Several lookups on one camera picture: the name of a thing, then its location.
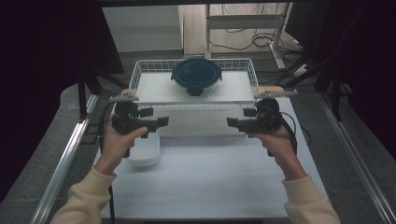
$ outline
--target human hand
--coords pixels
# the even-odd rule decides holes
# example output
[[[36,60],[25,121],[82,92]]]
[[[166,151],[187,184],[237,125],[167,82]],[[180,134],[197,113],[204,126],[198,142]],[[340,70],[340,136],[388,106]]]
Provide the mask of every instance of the human hand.
[[[294,153],[290,135],[283,125],[275,133],[247,133],[247,135],[259,138],[262,141],[262,145],[274,155],[276,163],[282,169],[286,180],[306,176],[303,166]]]
[[[116,167],[120,164],[126,150],[134,146],[134,140],[148,131],[143,127],[131,133],[122,135],[111,126],[111,121],[107,123],[104,134],[102,155],[95,164],[95,169],[104,175],[112,175]]]

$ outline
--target person's left hand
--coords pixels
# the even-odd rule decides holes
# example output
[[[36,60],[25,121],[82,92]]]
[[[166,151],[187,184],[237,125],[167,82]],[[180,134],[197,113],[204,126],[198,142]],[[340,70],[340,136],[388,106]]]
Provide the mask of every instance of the person's left hand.
[[[147,131],[148,129],[143,127],[122,135],[114,130],[111,126],[111,121],[108,122],[105,128],[102,155],[94,166],[96,171],[104,175],[113,175],[114,170],[120,164],[126,150],[133,147],[134,140]]]

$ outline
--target person's right hand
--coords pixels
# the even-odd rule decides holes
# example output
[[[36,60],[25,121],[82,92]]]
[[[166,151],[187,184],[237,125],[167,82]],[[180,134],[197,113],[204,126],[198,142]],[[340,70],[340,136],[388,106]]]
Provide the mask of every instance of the person's right hand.
[[[294,153],[290,135],[283,125],[275,133],[247,133],[247,135],[262,141],[262,145],[274,155],[286,180],[306,177],[306,172]]]

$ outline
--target beige sleeve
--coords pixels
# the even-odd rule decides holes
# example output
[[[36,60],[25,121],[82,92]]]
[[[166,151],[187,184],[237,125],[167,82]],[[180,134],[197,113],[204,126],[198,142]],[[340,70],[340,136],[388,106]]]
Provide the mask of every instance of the beige sleeve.
[[[107,190],[115,178],[115,175],[100,174],[92,167],[81,182],[70,188],[67,203],[51,223],[101,223],[101,210],[110,199]]]
[[[341,223],[332,209],[329,198],[321,195],[310,175],[305,178],[283,181],[288,194],[286,212],[291,223]]]

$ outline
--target white wire rack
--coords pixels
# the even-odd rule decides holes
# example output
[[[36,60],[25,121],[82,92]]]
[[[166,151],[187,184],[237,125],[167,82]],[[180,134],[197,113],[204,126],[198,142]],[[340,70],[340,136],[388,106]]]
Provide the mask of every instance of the white wire rack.
[[[250,59],[211,59],[221,68],[222,81],[205,98],[188,97],[171,80],[174,67],[183,60],[138,61],[130,89],[140,108],[154,108],[148,119],[169,117],[160,136],[240,135],[227,126],[226,118],[248,119],[243,108],[254,107],[258,82]]]

